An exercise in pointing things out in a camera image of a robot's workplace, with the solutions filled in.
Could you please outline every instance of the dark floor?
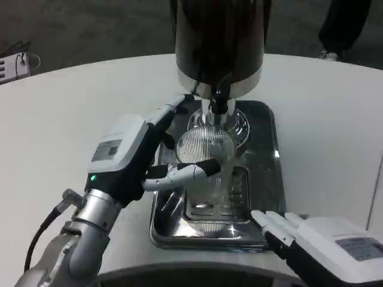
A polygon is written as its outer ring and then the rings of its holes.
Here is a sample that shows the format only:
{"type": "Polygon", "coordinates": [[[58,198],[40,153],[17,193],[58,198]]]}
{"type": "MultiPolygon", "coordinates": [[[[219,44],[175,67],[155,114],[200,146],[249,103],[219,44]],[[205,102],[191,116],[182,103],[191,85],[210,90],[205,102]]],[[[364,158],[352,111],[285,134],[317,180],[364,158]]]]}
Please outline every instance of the dark floor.
{"type": "MultiPolygon", "coordinates": [[[[329,3],[273,0],[266,52],[317,57],[329,3]]],[[[3,0],[0,11],[0,51],[31,40],[37,73],[174,51],[168,0],[3,0]]],[[[348,62],[383,69],[382,15],[383,1],[374,0],[348,62]]]]}

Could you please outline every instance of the metal cylinder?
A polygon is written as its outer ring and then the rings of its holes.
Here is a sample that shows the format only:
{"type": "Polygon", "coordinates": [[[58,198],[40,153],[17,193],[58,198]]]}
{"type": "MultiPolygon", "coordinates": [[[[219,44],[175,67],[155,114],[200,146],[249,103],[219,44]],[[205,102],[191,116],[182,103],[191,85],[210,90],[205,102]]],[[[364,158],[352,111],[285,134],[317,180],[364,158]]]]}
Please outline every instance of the metal cylinder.
{"type": "Polygon", "coordinates": [[[121,205],[110,195],[99,190],[90,190],[86,195],[86,205],[78,209],[73,221],[86,221],[109,233],[121,211],[121,205]]]}
{"type": "Polygon", "coordinates": [[[259,81],[263,0],[177,0],[180,83],[204,99],[234,99],[259,81]]]}

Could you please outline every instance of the coffee machine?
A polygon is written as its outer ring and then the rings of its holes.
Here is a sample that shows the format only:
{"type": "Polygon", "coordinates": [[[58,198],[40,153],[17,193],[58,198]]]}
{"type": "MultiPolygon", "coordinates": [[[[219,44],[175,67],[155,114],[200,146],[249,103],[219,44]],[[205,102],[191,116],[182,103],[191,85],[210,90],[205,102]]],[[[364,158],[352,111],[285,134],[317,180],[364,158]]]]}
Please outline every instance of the coffee machine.
{"type": "MultiPolygon", "coordinates": [[[[224,129],[236,144],[228,196],[193,206],[184,188],[154,193],[152,241],[161,248],[253,250],[267,247],[249,210],[285,211],[272,111],[237,98],[260,80],[264,48],[262,0],[171,0],[178,80],[200,98],[177,115],[177,141],[197,126],[224,129]]],[[[176,163],[160,146],[159,164],[176,163]]]]}

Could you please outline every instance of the chrome band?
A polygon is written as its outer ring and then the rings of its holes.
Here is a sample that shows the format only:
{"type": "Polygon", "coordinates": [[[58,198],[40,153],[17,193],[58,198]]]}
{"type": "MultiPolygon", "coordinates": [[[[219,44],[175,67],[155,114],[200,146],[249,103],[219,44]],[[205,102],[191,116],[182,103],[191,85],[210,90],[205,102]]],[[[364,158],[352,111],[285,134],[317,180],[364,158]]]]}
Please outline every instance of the chrome band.
{"type": "Polygon", "coordinates": [[[86,195],[86,205],[72,219],[90,222],[109,233],[121,208],[109,194],[90,190],[86,195]]]}
{"type": "MultiPolygon", "coordinates": [[[[237,97],[241,97],[247,93],[249,93],[259,82],[261,76],[262,65],[258,68],[258,70],[253,73],[250,77],[233,83],[230,88],[230,98],[235,99],[237,97]]],[[[196,88],[195,96],[199,96],[203,99],[211,99],[211,86],[206,83],[198,83],[196,80],[188,77],[181,71],[180,68],[177,67],[178,70],[178,81],[180,84],[188,91],[193,91],[196,88]]]]}

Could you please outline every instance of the robot finger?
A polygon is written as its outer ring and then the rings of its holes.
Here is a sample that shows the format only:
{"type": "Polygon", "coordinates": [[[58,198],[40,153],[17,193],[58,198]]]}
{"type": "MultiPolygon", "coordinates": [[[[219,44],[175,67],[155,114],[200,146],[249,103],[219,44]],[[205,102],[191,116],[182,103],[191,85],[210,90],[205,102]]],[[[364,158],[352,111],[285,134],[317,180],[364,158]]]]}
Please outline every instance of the robot finger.
{"type": "Polygon", "coordinates": [[[292,236],[296,236],[297,229],[291,225],[284,217],[279,215],[274,211],[266,211],[266,216],[273,220],[277,225],[283,228],[286,232],[290,233],[292,236]]]}
{"type": "Polygon", "coordinates": [[[299,217],[295,213],[291,213],[291,212],[286,212],[285,218],[296,229],[298,229],[299,225],[303,222],[303,219],[301,217],[299,217]]]}
{"type": "Polygon", "coordinates": [[[291,246],[291,244],[295,241],[295,238],[289,232],[276,224],[273,219],[266,216],[262,211],[253,210],[251,211],[251,216],[259,224],[259,226],[261,226],[262,233],[265,235],[266,239],[268,239],[269,233],[286,246],[291,246]]]}

